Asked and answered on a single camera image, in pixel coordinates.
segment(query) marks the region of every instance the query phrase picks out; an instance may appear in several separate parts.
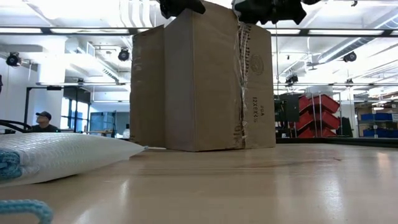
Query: cardboard box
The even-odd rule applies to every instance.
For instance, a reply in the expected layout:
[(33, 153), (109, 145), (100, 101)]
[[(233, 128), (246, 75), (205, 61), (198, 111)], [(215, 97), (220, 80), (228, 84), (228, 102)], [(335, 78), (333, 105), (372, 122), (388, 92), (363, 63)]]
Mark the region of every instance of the cardboard box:
[(250, 32), (245, 50), (240, 49), (232, 10), (204, 5), (204, 15), (185, 10), (165, 28), (166, 147), (273, 147), (271, 35), (245, 26)]
[(165, 147), (164, 28), (133, 37), (130, 135), (143, 146)]

